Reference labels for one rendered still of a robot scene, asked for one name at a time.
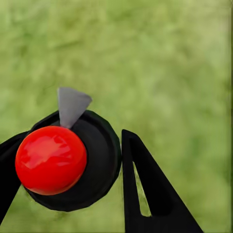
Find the pesticide atomizer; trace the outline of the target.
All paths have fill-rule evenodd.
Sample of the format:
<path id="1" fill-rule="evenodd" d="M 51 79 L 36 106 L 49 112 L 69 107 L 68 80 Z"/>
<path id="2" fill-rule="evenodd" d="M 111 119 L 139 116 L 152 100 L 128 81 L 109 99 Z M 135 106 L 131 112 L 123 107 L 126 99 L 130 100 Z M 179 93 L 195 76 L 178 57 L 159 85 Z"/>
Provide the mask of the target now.
<path id="1" fill-rule="evenodd" d="M 106 196 L 122 166 L 122 147 L 113 127 L 87 110 L 83 91 L 57 88 L 59 110 L 30 129 L 15 158 L 24 188 L 50 210 L 72 212 Z"/>

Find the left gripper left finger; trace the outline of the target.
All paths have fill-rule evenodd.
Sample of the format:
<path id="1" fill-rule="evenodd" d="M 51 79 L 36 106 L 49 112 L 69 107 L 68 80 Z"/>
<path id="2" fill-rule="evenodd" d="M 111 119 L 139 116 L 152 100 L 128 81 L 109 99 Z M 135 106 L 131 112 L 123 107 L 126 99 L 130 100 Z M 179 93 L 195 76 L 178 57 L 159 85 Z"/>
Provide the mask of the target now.
<path id="1" fill-rule="evenodd" d="M 19 133 L 0 144 L 0 224 L 21 185 L 16 173 L 15 158 L 28 133 Z"/>

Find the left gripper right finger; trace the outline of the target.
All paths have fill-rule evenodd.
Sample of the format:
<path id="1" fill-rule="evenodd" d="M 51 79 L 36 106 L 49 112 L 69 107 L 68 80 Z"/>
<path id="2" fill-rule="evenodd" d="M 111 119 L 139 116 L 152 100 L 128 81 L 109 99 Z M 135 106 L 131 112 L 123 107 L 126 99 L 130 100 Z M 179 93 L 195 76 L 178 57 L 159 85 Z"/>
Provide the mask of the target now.
<path id="1" fill-rule="evenodd" d="M 122 129 L 125 233 L 204 233 L 140 139 Z M 143 216 L 135 163 L 152 216 Z"/>

